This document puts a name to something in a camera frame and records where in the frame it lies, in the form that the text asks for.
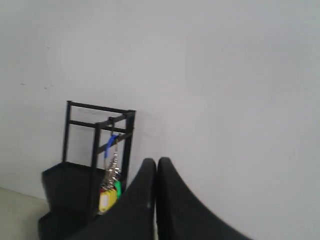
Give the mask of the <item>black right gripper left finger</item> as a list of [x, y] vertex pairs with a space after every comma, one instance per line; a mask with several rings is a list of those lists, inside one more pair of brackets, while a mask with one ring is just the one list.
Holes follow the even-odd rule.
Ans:
[[153, 240], [157, 167], [142, 161], [135, 178], [120, 199], [70, 240]]

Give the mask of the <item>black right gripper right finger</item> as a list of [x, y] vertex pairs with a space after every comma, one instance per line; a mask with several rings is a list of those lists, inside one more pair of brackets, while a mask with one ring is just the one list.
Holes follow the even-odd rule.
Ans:
[[160, 240], [248, 240], [213, 214], [188, 188], [172, 161], [158, 161], [156, 223]]

